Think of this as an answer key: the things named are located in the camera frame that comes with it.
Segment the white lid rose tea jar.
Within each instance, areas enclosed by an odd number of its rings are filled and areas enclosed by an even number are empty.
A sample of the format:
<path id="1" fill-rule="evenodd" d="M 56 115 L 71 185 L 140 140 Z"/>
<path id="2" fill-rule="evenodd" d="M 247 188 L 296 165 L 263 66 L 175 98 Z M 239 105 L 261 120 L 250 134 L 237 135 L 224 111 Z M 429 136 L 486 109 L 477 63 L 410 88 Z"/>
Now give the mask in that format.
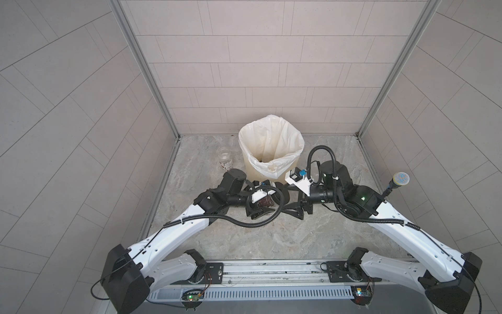
<path id="1" fill-rule="evenodd" d="M 233 168 L 233 158 L 229 148 L 220 147 L 217 150 L 217 157 L 222 169 L 228 171 Z"/>

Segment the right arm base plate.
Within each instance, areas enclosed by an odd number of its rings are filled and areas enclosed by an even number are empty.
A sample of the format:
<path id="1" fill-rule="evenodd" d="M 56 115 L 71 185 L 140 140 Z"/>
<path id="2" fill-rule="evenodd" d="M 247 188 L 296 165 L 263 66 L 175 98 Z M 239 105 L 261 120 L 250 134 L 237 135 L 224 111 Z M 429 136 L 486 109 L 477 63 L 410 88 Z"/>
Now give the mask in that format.
<path id="1" fill-rule="evenodd" d="M 368 281 L 382 281 L 382 279 L 378 277 L 369 277 L 363 271 L 360 261 L 328 261 L 321 263 L 320 269 L 328 274 L 331 283 L 367 283 Z"/>

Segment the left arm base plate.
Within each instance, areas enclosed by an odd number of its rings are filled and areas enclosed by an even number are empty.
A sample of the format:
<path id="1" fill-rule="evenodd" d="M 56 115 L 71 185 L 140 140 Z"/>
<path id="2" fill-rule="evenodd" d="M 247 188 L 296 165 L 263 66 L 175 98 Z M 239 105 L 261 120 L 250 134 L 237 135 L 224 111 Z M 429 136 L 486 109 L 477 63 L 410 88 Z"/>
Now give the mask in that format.
<path id="1" fill-rule="evenodd" d="M 208 262 L 205 267 L 198 266 L 195 273 L 186 280 L 191 285 L 221 284 L 224 273 L 224 264 L 221 262 Z"/>

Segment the black lid glass jar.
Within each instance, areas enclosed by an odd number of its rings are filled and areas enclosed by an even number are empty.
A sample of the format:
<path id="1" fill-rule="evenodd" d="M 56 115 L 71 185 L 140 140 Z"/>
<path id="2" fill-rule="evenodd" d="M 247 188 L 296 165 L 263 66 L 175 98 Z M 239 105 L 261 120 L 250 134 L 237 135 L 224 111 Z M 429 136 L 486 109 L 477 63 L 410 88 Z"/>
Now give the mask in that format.
<path id="1" fill-rule="evenodd" d="M 256 204 L 259 208 L 273 208 L 276 205 L 275 201 L 273 200 L 273 195 L 261 199 Z"/>

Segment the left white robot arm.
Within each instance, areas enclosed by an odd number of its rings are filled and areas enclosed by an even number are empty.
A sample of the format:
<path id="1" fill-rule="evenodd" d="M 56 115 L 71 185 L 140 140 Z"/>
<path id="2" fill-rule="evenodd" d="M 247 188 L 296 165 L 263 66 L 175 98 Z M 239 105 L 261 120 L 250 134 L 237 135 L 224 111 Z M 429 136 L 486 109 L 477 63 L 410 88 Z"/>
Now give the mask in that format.
<path id="1" fill-rule="evenodd" d="M 197 251 L 187 251 L 172 260 L 166 260 L 166 256 L 214 221 L 224 220 L 243 228 L 259 228 L 281 214 L 285 196 L 279 188 L 262 184 L 243 190 L 246 182 L 244 171 L 227 171 L 216 188 L 201 193 L 177 219 L 165 223 L 153 236 L 128 248 L 118 244 L 108 252 L 98 283 L 117 313 L 132 313 L 157 287 L 202 277 L 205 260 Z M 249 208 L 254 202 L 254 195 L 259 199 L 269 195 L 278 198 L 278 207 L 272 216 L 255 223 L 227 216 L 230 207 Z"/>

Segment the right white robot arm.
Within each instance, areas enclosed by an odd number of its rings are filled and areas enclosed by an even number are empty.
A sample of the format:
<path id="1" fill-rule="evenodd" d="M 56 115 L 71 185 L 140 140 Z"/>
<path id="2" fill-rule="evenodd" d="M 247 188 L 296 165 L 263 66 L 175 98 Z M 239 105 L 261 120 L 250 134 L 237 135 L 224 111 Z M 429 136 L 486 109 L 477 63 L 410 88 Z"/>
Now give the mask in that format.
<path id="1" fill-rule="evenodd" d="M 344 265 L 328 263 L 330 274 L 354 282 L 384 279 L 424 294 L 445 313 L 465 312 L 472 293 L 478 291 L 475 280 L 482 260 L 472 252 L 461 253 L 437 241 L 385 199 L 393 189 L 409 182 L 406 173 L 397 173 L 383 194 L 354 184 L 346 166 L 338 162 L 320 164 L 319 179 L 315 184 L 307 171 L 299 168 L 287 172 L 287 185 L 295 187 L 300 197 L 289 208 L 310 213 L 315 204 L 332 203 L 343 217 L 376 228 L 414 258 L 405 262 L 357 247 Z"/>

